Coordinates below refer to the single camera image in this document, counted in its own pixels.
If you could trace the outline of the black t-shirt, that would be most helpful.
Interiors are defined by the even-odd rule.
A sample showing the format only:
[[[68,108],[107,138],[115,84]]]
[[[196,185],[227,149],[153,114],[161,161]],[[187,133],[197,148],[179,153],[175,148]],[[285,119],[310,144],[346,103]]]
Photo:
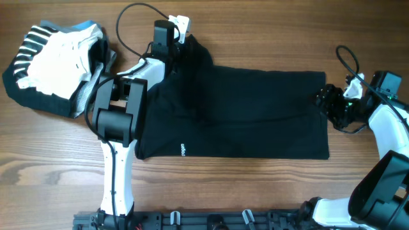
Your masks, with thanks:
[[[148,90],[135,156],[329,158],[327,118],[313,104],[324,72],[217,66],[194,36],[174,72]]]

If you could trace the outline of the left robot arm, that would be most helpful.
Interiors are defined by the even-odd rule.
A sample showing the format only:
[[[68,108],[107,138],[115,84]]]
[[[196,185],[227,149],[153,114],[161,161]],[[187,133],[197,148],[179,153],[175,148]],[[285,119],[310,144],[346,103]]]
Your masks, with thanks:
[[[104,197],[97,229],[133,229],[132,155],[141,138],[147,91],[162,81],[185,49],[190,19],[169,16],[154,23],[154,38],[138,64],[116,75],[99,78],[91,93],[94,108],[86,122],[101,140],[104,153]]]

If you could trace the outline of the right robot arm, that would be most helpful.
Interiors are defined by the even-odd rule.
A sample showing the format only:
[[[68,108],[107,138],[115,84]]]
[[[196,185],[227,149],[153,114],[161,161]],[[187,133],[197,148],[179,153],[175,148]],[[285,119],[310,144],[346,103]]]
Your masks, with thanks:
[[[377,71],[367,91],[360,74],[347,76],[347,87],[327,84],[316,105],[334,128],[362,122],[374,133],[380,160],[343,199],[312,198],[294,221],[299,229],[408,229],[408,106],[397,99],[401,76]]]

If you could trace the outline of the grey blue folded garments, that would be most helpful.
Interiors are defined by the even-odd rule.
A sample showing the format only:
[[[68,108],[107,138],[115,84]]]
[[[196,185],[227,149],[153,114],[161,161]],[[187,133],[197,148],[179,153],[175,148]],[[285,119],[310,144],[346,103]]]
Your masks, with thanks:
[[[89,46],[88,57],[91,74],[89,80],[80,81],[69,99],[41,93],[38,99],[39,110],[67,118],[76,118],[84,113],[86,101],[99,76],[109,70],[116,59],[116,53],[109,48],[109,40],[105,34]]]

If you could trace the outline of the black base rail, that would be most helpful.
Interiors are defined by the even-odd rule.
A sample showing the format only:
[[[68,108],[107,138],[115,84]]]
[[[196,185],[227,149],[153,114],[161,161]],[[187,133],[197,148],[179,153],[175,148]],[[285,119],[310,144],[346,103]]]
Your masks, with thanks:
[[[212,229],[316,229],[310,214],[299,210],[180,212],[135,211],[117,219],[120,229],[212,230]]]

